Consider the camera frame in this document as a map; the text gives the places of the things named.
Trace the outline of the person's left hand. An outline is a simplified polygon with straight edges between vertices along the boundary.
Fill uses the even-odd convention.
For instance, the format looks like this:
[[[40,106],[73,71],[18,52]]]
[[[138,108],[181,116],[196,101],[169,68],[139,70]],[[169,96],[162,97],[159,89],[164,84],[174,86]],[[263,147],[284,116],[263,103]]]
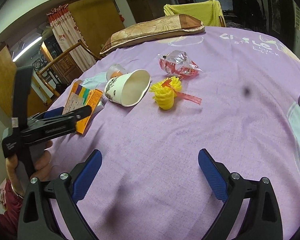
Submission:
[[[31,178],[37,177],[41,181],[46,181],[50,176],[51,171],[51,153],[47,150],[53,145],[53,142],[49,140],[44,148],[44,152],[40,155],[40,158],[35,162],[34,168],[35,172],[31,175]],[[18,158],[16,155],[13,155],[5,159],[6,162],[6,171],[8,178],[11,182],[11,187],[15,194],[24,196],[25,191],[20,183],[20,180],[16,173],[16,168],[18,166]]]

